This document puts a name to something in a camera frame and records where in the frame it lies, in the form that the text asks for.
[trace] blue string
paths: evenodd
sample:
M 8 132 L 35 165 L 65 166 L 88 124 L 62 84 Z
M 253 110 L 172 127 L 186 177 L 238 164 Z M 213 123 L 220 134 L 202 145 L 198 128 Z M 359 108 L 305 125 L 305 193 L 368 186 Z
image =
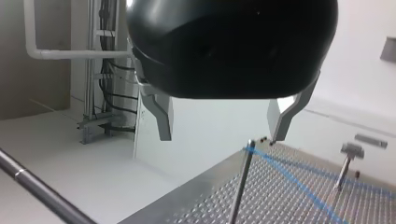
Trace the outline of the blue string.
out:
M 325 172 L 325 171 L 321 171 L 321 170 L 319 170 L 319 169 L 317 169 L 315 167 L 312 167 L 312 166 L 309 166 L 309 165 L 305 165 L 305 164 L 297 162 L 297 161 L 288 161 L 288 160 L 285 160 L 285 159 L 281 159 L 279 157 L 270 156 L 268 154 L 266 154 L 266 156 L 269 159 L 273 160 L 273 161 L 278 161 L 278 162 L 283 163 L 283 164 L 287 164 L 287 165 L 295 166 L 297 168 L 305 169 L 305 170 L 307 170 L 309 172 L 312 172 L 312 173 L 314 173 L 316 175 L 322 175 L 322 176 L 330 178 L 330 179 L 332 179 L 334 181 L 336 181 L 338 179 L 338 175 L 335 175 L 335 174 L 332 174 L 332 173 L 329 173 L 329 172 Z M 355 187 L 357 187 L 357 188 L 371 189 L 373 191 L 373 193 L 383 194 L 383 195 L 389 197 L 392 200 L 396 199 L 396 194 L 391 192 L 391 191 L 389 191 L 389 190 L 386 190 L 386 189 L 381 189 L 381 188 L 374 187 L 372 185 L 368 185 L 368 184 L 365 184 L 365 183 L 352 181 L 350 179 L 346 179 L 344 181 L 344 184 L 354 184 Z
M 328 206 L 326 203 L 321 201 L 314 193 L 311 192 L 311 190 L 301 183 L 294 175 L 288 172 L 285 168 L 283 168 L 279 163 L 274 161 L 270 156 L 268 156 L 266 153 L 255 150 L 254 148 L 247 148 L 247 151 L 252 152 L 256 155 L 262 156 L 263 159 L 265 159 L 270 165 L 272 165 L 274 168 L 276 168 L 283 176 L 285 176 L 290 182 L 294 183 L 297 185 L 297 187 L 305 193 L 306 196 L 308 196 L 320 210 L 325 210 L 327 215 L 336 221 L 336 223 L 344 223 L 347 224 L 346 221 L 343 221 L 339 216 L 337 216 L 332 208 Z

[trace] white wall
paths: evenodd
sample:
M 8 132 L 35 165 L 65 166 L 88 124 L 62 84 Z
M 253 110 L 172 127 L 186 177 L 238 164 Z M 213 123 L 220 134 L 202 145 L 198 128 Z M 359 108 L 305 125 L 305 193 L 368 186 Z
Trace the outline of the white wall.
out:
M 326 102 L 326 105 L 326 108 L 331 110 L 331 115 L 328 117 L 310 113 L 306 110 L 298 114 L 293 119 L 285 144 L 339 165 L 342 165 L 346 157 L 345 154 L 340 153 L 344 143 L 361 145 L 365 152 L 364 159 L 354 160 L 350 168 L 396 186 L 396 176 L 390 175 L 396 172 L 396 165 L 394 165 L 396 160 L 396 132 L 389 132 L 391 129 L 395 130 L 396 123 L 358 110 L 332 105 L 328 102 Z M 355 118 L 348 119 L 348 117 L 334 116 L 341 115 L 341 113 L 347 116 L 354 114 Z M 353 121 L 356 119 L 361 119 L 361 123 Z M 357 133 L 387 141 L 388 147 L 382 149 L 358 142 L 354 139 Z
M 159 140 L 157 123 L 142 105 L 136 157 L 182 184 L 269 133 L 268 101 L 173 99 L 173 140 Z
M 71 11 L 71 49 L 87 49 L 88 1 L 71 0 Z M 84 99 L 84 83 L 85 60 L 72 60 L 70 94 L 78 99 Z
M 396 36 L 396 1 L 339 0 L 338 30 L 315 95 L 396 119 L 396 64 L 380 60 Z
M 70 49 L 70 3 L 35 0 L 37 46 Z M 70 62 L 35 60 L 26 52 L 22 0 L 0 0 L 0 119 L 69 107 Z

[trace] perforated metal plate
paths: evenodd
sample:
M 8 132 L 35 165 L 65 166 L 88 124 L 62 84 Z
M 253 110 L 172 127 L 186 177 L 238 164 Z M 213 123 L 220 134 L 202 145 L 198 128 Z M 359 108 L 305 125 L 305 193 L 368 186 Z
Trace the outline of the perforated metal plate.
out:
M 296 150 L 278 146 L 267 153 L 307 186 L 343 223 L 395 223 L 394 194 L 387 189 L 348 179 L 341 192 L 334 189 L 337 173 L 320 168 Z M 166 223 L 227 223 L 238 175 L 198 203 L 183 208 Z M 270 163 L 255 160 L 249 171 L 237 223 L 337 223 L 339 220 L 291 183 Z
M 386 185 L 364 175 L 349 177 L 339 192 L 333 187 L 341 167 L 282 145 L 259 147 L 271 159 L 254 156 L 237 223 L 396 223 L 395 194 Z M 243 155 L 236 153 L 120 224 L 227 223 Z

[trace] metal frame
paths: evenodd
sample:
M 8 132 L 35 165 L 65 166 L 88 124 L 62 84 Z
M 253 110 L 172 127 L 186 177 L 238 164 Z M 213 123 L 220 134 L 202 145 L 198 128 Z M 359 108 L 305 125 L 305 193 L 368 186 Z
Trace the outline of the metal frame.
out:
M 114 36 L 115 38 L 115 47 L 118 47 L 119 44 L 119 28 L 120 28 L 120 1 L 125 2 L 124 0 L 114 1 L 115 12 L 116 15 L 114 18 L 110 18 L 110 20 L 115 20 L 114 31 L 106 31 L 98 29 L 98 15 L 96 12 L 99 11 L 99 2 L 100 0 L 88 0 L 88 46 L 89 50 L 95 50 L 95 43 L 97 41 L 98 36 Z M 112 109 L 108 109 L 105 113 L 96 114 L 93 116 L 94 112 L 94 91 L 95 85 L 94 81 L 100 79 L 101 75 L 95 74 L 95 59 L 87 59 L 86 61 L 86 74 L 85 74 L 85 105 L 84 105 L 84 119 L 81 123 L 79 123 L 79 128 L 82 130 L 82 144 L 89 144 L 93 141 L 93 130 L 92 128 L 97 125 L 112 123 L 114 121 L 121 121 L 121 115 L 114 115 L 112 113 Z M 108 87 L 108 91 L 113 91 L 114 82 Z M 105 134 L 108 136 L 112 136 L 112 131 L 105 130 Z

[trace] black cable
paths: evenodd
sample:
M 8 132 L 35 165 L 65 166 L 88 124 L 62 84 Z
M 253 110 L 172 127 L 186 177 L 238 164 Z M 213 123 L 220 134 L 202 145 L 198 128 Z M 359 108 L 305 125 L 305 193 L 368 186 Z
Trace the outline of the black cable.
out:
M 132 68 L 132 67 L 125 67 L 125 66 L 118 65 L 118 64 L 116 64 L 116 63 L 111 62 L 111 60 L 109 60 L 109 59 L 107 59 L 106 61 L 107 61 L 108 63 L 110 63 L 111 65 L 113 65 L 114 67 L 120 69 L 120 70 L 134 71 L 134 68 Z
M 100 29 L 103 30 L 104 34 L 99 37 L 100 40 L 100 45 L 103 51 L 107 50 L 107 37 L 105 36 L 105 29 L 107 27 L 107 18 L 109 16 L 109 11 L 108 11 L 108 0 L 102 0 L 101 1 L 101 7 L 99 10 L 99 25 Z M 101 73 L 109 73 L 108 69 L 108 63 L 106 62 L 106 59 L 102 60 L 102 69 Z
M 107 94 L 106 94 L 105 89 L 104 89 L 104 87 L 103 87 L 102 80 L 99 80 L 99 87 L 100 87 L 100 89 L 101 89 L 102 92 L 103 92 L 103 98 L 105 99 L 105 101 L 106 101 L 106 103 L 108 104 L 108 106 L 110 106 L 110 107 L 112 107 L 112 108 L 114 108 L 114 109 L 116 109 L 116 110 L 120 110 L 120 111 L 125 111 L 125 112 L 130 112 L 130 113 L 133 113 L 133 114 L 137 114 L 137 112 L 134 111 L 134 110 L 132 110 L 132 109 L 122 108 L 122 107 L 113 105 L 113 104 L 107 99 Z
M 96 106 L 95 106 L 95 91 L 92 93 L 92 114 L 95 115 L 95 118 L 98 119 L 98 116 L 96 115 Z
M 108 78 L 107 76 L 105 77 L 105 74 L 102 74 L 102 76 L 103 76 L 102 79 Z M 106 86 L 103 87 L 103 91 L 105 92 L 106 95 L 111 95 L 111 96 L 121 97 L 121 98 L 127 98 L 127 99 L 132 99 L 132 100 L 139 100 L 137 97 L 128 96 L 128 95 L 121 95 L 121 94 L 116 94 L 116 93 L 108 92 L 108 91 L 106 90 Z

